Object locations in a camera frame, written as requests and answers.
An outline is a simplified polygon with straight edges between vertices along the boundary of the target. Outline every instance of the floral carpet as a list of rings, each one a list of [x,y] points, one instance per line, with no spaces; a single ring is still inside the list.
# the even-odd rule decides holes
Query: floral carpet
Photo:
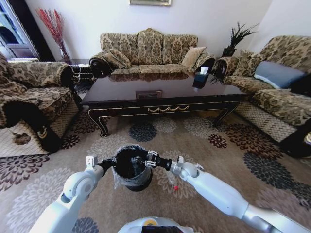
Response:
[[[200,163],[206,172],[235,187],[252,205],[271,207],[311,229],[311,160],[283,153],[266,135],[235,114],[221,126],[217,112],[144,117],[112,117],[110,135],[81,112],[50,155],[0,159],[0,229],[26,233],[63,189],[65,180],[85,169],[85,156],[113,156],[129,143],[157,151],[161,157]],[[162,168],[153,170],[149,187],[132,192],[114,189],[111,170],[99,181],[79,213],[72,233],[115,233],[124,224],[146,216],[174,219],[201,233],[256,232],[228,217],[177,179],[178,189]]]

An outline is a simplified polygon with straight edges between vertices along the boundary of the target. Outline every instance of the sofa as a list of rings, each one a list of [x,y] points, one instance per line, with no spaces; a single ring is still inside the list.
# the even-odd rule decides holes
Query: sofa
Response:
[[[311,37],[274,37],[258,56],[260,61],[275,62],[310,73]],[[239,64],[240,61],[240,57],[222,57],[214,66],[214,75],[218,79],[251,94],[250,101],[241,103],[236,112],[279,142],[290,154],[310,156],[311,147],[304,143],[304,137],[311,132],[311,98],[292,93],[290,89],[275,89],[253,75],[249,77],[243,69],[254,71],[260,61]],[[246,75],[234,75],[237,67],[242,69],[238,73]]]
[[[110,75],[112,81],[156,79],[185,79],[187,73],[209,67],[211,70],[215,57],[202,53],[194,67],[181,65],[191,47],[196,47],[198,37],[195,35],[164,35],[148,28],[138,34],[103,33],[100,38],[102,51],[94,55],[89,63],[95,77]],[[105,60],[109,49],[122,52],[131,62],[131,67],[119,69]]]
[[[8,63],[0,54],[0,157],[59,149],[81,101],[72,77],[66,63]]]

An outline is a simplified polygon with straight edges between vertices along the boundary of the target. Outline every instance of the side table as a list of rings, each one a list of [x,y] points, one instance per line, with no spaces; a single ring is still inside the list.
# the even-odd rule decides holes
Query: side table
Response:
[[[73,81],[75,83],[80,83],[81,81],[90,81],[91,86],[95,82],[95,77],[93,71],[89,65],[89,59],[69,59],[69,60],[59,60],[59,62],[65,62],[71,66],[73,71]]]

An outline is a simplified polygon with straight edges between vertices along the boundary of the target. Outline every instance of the red object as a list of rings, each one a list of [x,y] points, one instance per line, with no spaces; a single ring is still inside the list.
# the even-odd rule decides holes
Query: red object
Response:
[[[37,12],[38,16],[51,33],[55,42],[63,51],[64,56],[69,57],[66,52],[66,48],[63,41],[64,18],[62,14],[56,11],[55,9],[54,11],[51,11],[37,8],[35,11]]]

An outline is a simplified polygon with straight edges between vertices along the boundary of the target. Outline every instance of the dark wooden coffee table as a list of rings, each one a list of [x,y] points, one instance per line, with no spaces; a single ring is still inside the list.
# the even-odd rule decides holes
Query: dark wooden coffee table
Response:
[[[189,76],[181,80],[113,82],[109,77],[104,77],[95,82],[81,104],[89,106],[88,115],[100,128],[102,137],[108,135],[104,117],[221,109],[222,112],[214,121],[215,125],[219,125],[249,95],[232,85],[219,82],[211,84],[210,79],[208,77],[198,81],[194,76]],[[161,91],[161,97],[137,99],[137,92],[148,91],[150,96]]]

